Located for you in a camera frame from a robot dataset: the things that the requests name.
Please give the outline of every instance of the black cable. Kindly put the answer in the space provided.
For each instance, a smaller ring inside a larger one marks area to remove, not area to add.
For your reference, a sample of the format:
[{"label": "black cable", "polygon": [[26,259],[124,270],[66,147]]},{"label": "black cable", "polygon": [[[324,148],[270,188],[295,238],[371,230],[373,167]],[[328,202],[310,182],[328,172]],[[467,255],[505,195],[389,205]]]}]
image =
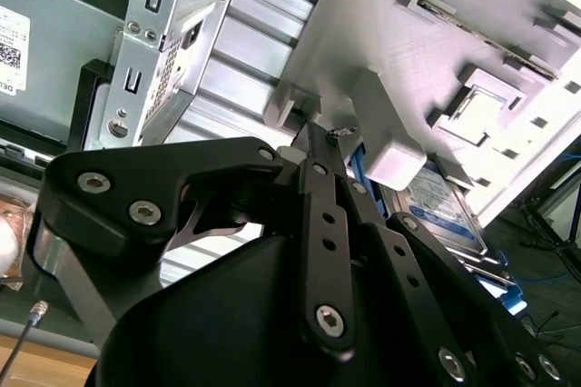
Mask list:
[{"label": "black cable", "polygon": [[545,325],[547,325],[549,322],[555,319],[558,315],[559,311],[554,311],[551,313],[550,316],[547,317],[547,319],[544,322],[540,324],[540,326],[537,328],[537,334],[535,335],[536,339],[538,339],[538,335],[543,332],[543,327],[545,327]]},{"label": "black cable", "polygon": [[26,335],[28,334],[28,332],[30,331],[30,329],[33,326],[34,326],[34,321],[29,320],[26,323],[25,328],[22,330],[22,333],[20,334],[20,337],[18,338],[18,342],[16,342],[15,348],[12,350],[12,353],[8,357],[8,360],[6,360],[6,363],[4,364],[4,367],[2,368],[2,371],[0,372],[0,386],[4,383],[4,381],[8,377],[8,373],[10,373],[10,368],[12,367],[12,364],[15,362],[16,356],[20,352],[20,348],[22,348],[22,345],[25,342]]}]

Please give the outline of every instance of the screw hole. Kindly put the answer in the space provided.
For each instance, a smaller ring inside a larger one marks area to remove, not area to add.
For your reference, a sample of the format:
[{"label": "screw hole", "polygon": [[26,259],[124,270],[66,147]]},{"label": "screw hole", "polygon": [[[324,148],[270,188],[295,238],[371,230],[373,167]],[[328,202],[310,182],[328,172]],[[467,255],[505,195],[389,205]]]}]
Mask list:
[{"label": "screw hole", "polygon": [[150,207],[139,207],[137,209],[137,214],[143,217],[152,217],[153,210]]},{"label": "screw hole", "polygon": [[323,219],[328,223],[335,223],[335,218],[328,213],[323,213]]},{"label": "screw hole", "polygon": [[129,131],[127,130],[127,126],[122,121],[117,120],[109,121],[108,127],[109,132],[115,137],[118,137],[120,139],[123,139],[129,133]]},{"label": "screw hole", "polygon": [[408,275],[408,283],[410,283],[414,287],[419,287],[419,281],[416,279],[415,276]]},{"label": "screw hole", "polygon": [[89,187],[93,187],[93,188],[99,188],[99,187],[103,187],[104,186],[104,182],[97,179],[97,178],[89,178],[86,182],[85,182]]},{"label": "screw hole", "polygon": [[337,245],[329,239],[323,239],[323,246],[329,251],[335,251],[337,249]]}]

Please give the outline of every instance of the floor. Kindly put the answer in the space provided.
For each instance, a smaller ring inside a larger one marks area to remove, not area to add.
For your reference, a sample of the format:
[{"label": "floor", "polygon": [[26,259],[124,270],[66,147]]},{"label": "floor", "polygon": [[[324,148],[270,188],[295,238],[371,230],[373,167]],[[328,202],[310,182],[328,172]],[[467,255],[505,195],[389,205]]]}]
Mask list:
[{"label": "floor", "polygon": [[[565,266],[552,253],[545,253],[527,248],[538,237],[532,233],[519,213],[512,209],[505,210],[485,231],[487,241],[501,250],[509,260],[509,271],[517,278],[528,303],[527,316],[522,319],[526,325],[536,330],[549,317],[558,315],[548,321],[538,335],[547,348],[569,375],[574,378],[573,385],[581,385],[581,283],[572,277],[550,283],[533,283],[566,273]],[[572,328],[555,332],[563,328]],[[550,344],[563,336],[555,344]]]}]

